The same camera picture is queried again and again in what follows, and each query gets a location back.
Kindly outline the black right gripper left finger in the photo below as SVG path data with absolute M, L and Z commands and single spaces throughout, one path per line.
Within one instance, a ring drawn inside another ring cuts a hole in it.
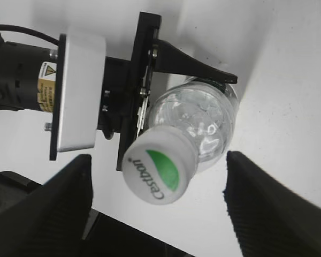
M 92 201 L 91 156 L 81 154 L 0 213 L 0 256 L 79 256 Z

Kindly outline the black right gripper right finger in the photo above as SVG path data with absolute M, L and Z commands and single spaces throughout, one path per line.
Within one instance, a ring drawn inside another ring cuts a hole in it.
M 321 208 L 241 152 L 226 162 L 224 200 L 243 256 L 321 256 Z

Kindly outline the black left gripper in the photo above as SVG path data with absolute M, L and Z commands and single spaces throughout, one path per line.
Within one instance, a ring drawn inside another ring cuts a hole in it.
M 98 117 L 98 129 L 106 139 L 120 134 L 116 170 L 122 170 L 126 150 L 136 139 L 138 110 L 146 98 L 141 94 L 144 77 L 150 65 L 152 41 L 157 50 L 154 71 L 237 84 L 235 74 L 218 70 L 185 54 L 158 37 L 161 16 L 140 12 L 130 60 L 107 57 Z

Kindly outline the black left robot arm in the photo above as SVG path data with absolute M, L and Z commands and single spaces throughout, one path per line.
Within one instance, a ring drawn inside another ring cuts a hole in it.
M 208 66 L 159 39 L 162 18 L 139 14 L 130 60 L 108 57 L 105 40 L 61 34 L 54 39 L 0 25 L 0 110 L 49 112 L 49 159 L 92 148 L 96 131 L 120 134 L 116 169 L 144 129 L 152 74 L 196 77 L 225 87 L 237 76 Z

